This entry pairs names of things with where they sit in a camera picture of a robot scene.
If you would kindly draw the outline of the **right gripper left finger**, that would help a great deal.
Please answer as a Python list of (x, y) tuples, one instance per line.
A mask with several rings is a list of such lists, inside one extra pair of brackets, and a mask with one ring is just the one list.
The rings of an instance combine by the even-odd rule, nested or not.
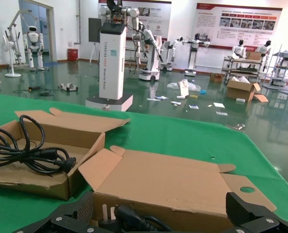
[(93, 215), (93, 193), (87, 191), (77, 201), (58, 206), (46, 218), (15, 230), (16, 233), (80, 233)]

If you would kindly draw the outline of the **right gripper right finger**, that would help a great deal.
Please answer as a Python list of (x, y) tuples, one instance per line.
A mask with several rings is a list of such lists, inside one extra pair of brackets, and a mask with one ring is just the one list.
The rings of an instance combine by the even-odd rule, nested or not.
[(226, 213), (233, 228), (224, 233), (288, 233), (288, 221), (265, 206), (245, 202), (234, 192), (226, 194)]

